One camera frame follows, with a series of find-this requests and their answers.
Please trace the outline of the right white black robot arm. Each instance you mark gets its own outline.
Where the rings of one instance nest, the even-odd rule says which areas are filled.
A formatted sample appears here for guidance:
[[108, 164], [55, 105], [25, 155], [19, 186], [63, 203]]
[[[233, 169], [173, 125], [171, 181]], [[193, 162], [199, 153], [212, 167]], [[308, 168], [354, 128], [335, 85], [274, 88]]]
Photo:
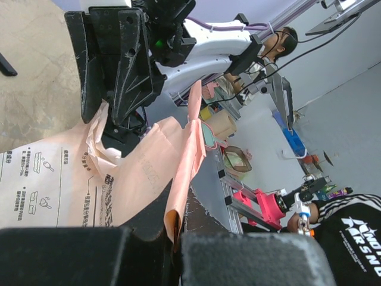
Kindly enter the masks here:
[[241, 73], [261, 41], [239, 14], [227, 23], [190, 17], [195, 1], [84, 1], [65, 13], [80, 79], [81, 117], [89, 123], [107, 102], [105, 134], [140, 135], [137, 110], [157, 96], [186, 93], [213, 74]]

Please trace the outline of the black bag clip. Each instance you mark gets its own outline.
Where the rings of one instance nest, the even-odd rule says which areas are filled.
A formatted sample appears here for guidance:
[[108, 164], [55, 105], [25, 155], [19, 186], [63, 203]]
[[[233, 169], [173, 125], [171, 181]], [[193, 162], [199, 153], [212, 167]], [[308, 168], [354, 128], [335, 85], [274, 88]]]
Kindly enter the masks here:
[[0, 54], [0, 69], [1, 73], [7, 77], [14, 77], [18, 75], [14, 67], [7, 61], [7, 59]]

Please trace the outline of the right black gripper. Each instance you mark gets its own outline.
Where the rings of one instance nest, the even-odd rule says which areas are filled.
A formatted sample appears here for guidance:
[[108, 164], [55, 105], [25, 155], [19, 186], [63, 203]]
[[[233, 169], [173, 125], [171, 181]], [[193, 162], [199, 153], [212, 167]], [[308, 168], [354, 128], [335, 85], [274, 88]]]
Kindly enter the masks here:
[[94, 28], [104, 34], [119, 22], [120, 61], [115, 79], [111, 118], [121, 125], [130, 113], [147, 107], [159, 96], [164, 76], [154, 71], [154, 57], [186, 57], [196, 44], [185, 28], [195, 1], [101, 1], [88, 4], [88, 14], [64, 14], [80, 80], [80, 109], [84, 123], [98, 111], [104, 79]]

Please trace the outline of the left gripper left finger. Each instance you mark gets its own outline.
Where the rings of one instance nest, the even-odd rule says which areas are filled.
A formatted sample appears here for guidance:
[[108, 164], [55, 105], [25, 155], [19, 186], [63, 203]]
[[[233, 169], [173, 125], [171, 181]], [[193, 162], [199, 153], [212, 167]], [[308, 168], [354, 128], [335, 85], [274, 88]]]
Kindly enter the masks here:
[[171, 185], [110, 228], [1, 230], [1, 285], [178, 285], [164, 214]]

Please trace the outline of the pink cat litter bag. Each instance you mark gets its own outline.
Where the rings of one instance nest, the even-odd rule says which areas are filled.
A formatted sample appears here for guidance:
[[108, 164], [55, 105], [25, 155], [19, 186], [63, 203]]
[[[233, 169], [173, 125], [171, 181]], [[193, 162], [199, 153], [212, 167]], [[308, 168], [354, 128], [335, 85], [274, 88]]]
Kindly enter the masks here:
[[190, 182], [206, 155], [201, 91], [200, 82], [190, 89], [185, 127], [162, 119], [127, 156], [101, 141], [107, 104], [88, 124], [2, 153], [1, 227], [120, 226], [169, 186], [158, 218], [176, 242]]

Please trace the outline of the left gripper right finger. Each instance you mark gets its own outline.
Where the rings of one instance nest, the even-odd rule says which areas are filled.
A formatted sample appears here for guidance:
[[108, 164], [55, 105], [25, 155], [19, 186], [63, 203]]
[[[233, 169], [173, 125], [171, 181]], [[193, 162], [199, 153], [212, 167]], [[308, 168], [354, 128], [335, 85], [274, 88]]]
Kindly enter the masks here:
[[189, 192], [182, 285], [335, 285], [318, 243], [296, 234], [233, 234]]

